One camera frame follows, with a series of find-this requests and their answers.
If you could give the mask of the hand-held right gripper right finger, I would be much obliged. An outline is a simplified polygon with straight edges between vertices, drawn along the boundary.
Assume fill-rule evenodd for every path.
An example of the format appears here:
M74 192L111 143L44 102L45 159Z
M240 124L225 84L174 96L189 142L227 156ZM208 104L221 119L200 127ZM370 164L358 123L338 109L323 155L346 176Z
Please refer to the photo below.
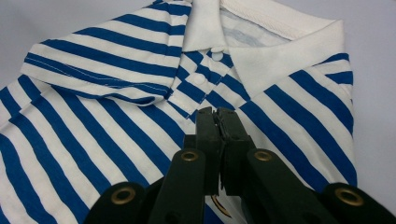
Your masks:
M219 108L217 118L220 137L223 141L220 167L221 186L228 196L240 196L244 182L243 166L247 153L254 144L236 112Z

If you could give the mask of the blue white striped polo shirt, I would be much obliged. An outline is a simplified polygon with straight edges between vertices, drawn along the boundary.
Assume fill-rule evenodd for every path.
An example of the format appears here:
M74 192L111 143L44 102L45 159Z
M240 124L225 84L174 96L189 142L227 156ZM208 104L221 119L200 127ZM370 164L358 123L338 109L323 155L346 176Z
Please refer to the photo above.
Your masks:
M352 85L343 24L273 0L155 0L35 44L0 90L0 224L79 224L151 184L207 106L311 189L355 184Z

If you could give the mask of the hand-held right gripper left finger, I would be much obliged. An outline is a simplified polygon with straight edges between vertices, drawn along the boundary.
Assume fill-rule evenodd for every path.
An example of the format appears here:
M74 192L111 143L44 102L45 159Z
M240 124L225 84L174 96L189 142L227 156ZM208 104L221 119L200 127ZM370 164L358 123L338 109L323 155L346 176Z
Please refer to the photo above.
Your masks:
M196 114L195 134L184 137L184 148L196 149L205 155L205 195L219 194L220 146L215 113L211 107L200 109Z

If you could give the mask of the pale lavender table mat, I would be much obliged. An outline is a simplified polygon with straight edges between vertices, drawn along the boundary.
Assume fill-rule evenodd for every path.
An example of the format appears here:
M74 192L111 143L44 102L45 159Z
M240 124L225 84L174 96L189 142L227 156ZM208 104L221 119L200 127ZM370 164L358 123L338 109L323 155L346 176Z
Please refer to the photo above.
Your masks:
M354 146L361 189L396 215L396 0L276 0L341 19L354 72ZM33 44L135 11L153 0L0 0L0 89Z

